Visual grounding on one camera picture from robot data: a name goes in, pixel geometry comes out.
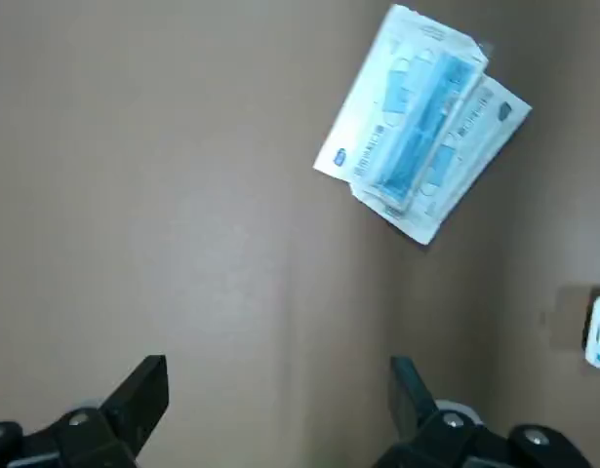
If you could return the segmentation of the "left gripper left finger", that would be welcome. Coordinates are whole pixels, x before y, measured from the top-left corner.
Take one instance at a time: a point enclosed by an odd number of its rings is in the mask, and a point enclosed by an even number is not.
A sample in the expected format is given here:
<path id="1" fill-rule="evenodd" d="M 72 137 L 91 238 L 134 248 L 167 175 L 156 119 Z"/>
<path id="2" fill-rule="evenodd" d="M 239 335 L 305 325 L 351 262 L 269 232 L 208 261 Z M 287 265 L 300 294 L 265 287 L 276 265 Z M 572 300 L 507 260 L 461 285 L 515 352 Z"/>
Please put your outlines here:
<path id="1" fill-rule="evenodd" d="M 0 421 L 0 467 L 136 467 L 169 406 L 167 358 L 149 355 L 97 407 L 25 434 Z"/>

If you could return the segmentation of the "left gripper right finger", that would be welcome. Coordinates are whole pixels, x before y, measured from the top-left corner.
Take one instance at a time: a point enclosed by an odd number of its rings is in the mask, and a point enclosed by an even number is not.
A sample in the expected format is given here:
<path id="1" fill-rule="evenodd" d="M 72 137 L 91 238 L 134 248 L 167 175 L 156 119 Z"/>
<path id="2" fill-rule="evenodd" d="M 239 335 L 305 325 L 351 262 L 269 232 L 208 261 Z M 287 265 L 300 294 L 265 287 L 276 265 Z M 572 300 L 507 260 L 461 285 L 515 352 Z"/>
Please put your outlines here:
<path id="1" fill-rule="evenodd" d="M 543 425 L 514 426 L 506 437 L 461 409 L 441 409 L 413 360 L 389 360 L 388 407 L 398 441 L 379 467 L 589 467 L 562 433 Z"/>

